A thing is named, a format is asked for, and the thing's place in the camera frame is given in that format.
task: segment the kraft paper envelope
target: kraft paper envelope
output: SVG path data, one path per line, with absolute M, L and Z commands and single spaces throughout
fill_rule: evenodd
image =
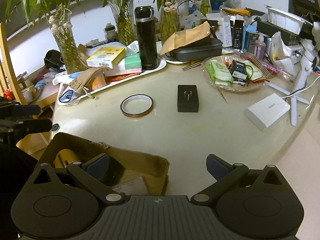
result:
M 210 34 L 210 25 L 204 22 L 201 25 L 172 34 L 163 44 L 160 55 L 163 55 L 174 49 L 186 46 L 195 41 L 199 41 Z

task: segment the white plastic container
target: white plastic container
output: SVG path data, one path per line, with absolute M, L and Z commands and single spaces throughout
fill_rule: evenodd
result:
M 292 13 L 288 13 L 273 7 L 268 7 L 269 22 L 283 29 L 300 34 L 305 20 Z

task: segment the crosshair logo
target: crosshair logo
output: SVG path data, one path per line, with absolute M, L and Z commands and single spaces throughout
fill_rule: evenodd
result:
M 161 202 L 163 202 L 163 200 L 162 200 L 161 198 L 156 198 L 156 199 L 154 200 L 154 202 L 160 204 Z

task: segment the small plastic bottle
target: small plastic bottle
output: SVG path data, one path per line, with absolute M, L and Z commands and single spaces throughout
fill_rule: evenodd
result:
M 265 51 L 266 44 L 264 43 L 264 36 L 260 34 L 259 39 L 256 41 L 253 54 L 257 57 L 258 60 L 263 60 Z
M 118 33 L 116 32 L 116 27 L 114 27 L 114 25 L 112 25 L 111 23 L 108 23 L 104 30 L 106 32 L 106 41 L 108 42 L 118 41 Z

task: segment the white tripod stand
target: white tripod stand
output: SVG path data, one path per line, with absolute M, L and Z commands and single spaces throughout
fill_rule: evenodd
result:
M 304 91 L 307 90 L 308 88 L 310 88 L 318 78 L 320 78 L 320 76 L 318 78 L 316 78 L 316 80 L 308 87 L 306 87 L 307 84 L 307 77 L 311 74 L 312 72 L 312 64 L 313 61 L 315 60 L 319 49 L 317 49 L 317 46 L 320 45 L 320 23 L 319 22 L 314 22 L 313 23 L 313 29 L 312 29 L 312 35 L 315 38 L 316 41 L 316 47 L 312 45 L 312 41 L 311 40 L 304 40 L 302 42 L 302 45 L 305 49 L 302 59 L 301 59 L 301 70 L 299 71 L 294 85 L 293 85 L 293 89 L 292 92 L 289 92 L 275 84 L 269 83 L 268 85 L 270 87 L 273 87 L 277 90 L 279 90 L 280 92 L 284 93 L 287 95 L 287 97 L 283 97 L 283 98 L 288 98 L 291 97 L 291 124 L 293 126 L 297 125 L 297 100 L 305 103 L 307 105 L 310 105 L 310 102 L 298 97 L 297 95 Z

